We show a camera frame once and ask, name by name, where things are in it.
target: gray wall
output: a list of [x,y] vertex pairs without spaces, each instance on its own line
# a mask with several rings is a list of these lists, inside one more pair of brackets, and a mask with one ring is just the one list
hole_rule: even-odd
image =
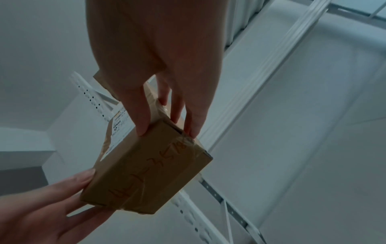
[[41,167],[0,171],[0,196],[30,191],[48,185]]

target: brown cardboard package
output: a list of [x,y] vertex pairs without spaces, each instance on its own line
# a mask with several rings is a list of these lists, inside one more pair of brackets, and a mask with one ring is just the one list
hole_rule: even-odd
[[125,109],[114,116],[82,201],[154,214],[212,160],[198,140],[184,134],[182,119],[178,125],[170,120],[149,84],[144,88],[151,110],[148,131],[138,137]]

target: skin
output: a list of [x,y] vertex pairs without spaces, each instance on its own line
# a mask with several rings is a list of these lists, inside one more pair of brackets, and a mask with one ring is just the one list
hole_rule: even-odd
[[0,243],[73,244],[103,224],[113,213],[92,207],[67,217],[85,206],[77,192],[86,187],[95,170],[87,170],[34,191],[0,197]]
[[102,75],[143,135],[150,109],[143,84],[152,75],[171,119],[186,106],[195,138],[213,100],[224,52],[226,0],[87,0],[90,43]]

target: white metal shelving unit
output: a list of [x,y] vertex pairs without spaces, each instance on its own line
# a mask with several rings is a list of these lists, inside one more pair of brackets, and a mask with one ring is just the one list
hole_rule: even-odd
[[[228,104],[223,106],[223,111],[218,113],[220,116],[212,121],[199,135],[200,141],[209,152],[211,152],[216,144],[222,139],[222,136],[243,113],[245,108],[248,107],[251,101],[259,94],[263,86],[281,67],[283,62],[286,61],[288,56],[293,53],[294,49],[297,48],[299,43],[315,26],[324,13],[329,12],[337,14],[376,27],[386,27],[384,19],[377,16],[377,13],[386,6],[386,3],[380,6],[374,13],[367,15],[360,11],[332,4],[331,0],[293,1],[307,5],[307,10],[293,24],[281,41],[276,45],[277,47],[267,56],[265,61],[260,66],[256,67],[254,74],[242,85],[242,88],[229,99]],[[242,36],[243,33],[240,34],[240,30],[246,28],[248,21],[254,13],[259,12],[264,4],[267,4],[266,8],[268,8],[270,3],[264,3],[262,0],[231,1],[228,8],[226,44],[230,45],[233,43],[234,37],[237,37],[238,35]],[[72,80],[79,91],[85,95],[86,99],[90,100],[90,104],[96,107],[96,110],[98,110],[101,117],[105,121],[108,121],[116,110],[116,106],[119,106],[118,102],[108,94],[95,90],[95,88],[90,86],[78,74],[74,74]],[[172,199],[172,204],[182,213],[181,216],[184,218],[187,225],[189,227],[192,226],[192,229],[197,232],[203,243],[234,243],[229,216],[232,216],[232,218],[234,218],[242,228],[249,233],[251,238],[257,244],[267,243],[259,229],[248,219],[248,216],[244,216],[238,209],[238,206],[233,204],[232,201],[211,182],[211,179],[199,175],[197,181],[208,190],[208,192],[218,201],[219,206],[221,206],[224,214],[224,225],[226,227],[225,236],[224,233],[221,233],[221,231],[218,230],[218,227],[215,227],[211,223],[195,203],[191,201],[189,195],[184,190],[179,192],[179,194]]]

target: white ceiling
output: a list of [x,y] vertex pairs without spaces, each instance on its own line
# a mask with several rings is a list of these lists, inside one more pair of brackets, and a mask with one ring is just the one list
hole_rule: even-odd
[[45,131],[74,99],[68,76],[98,69],[84,1],[0,2],[0,127]]

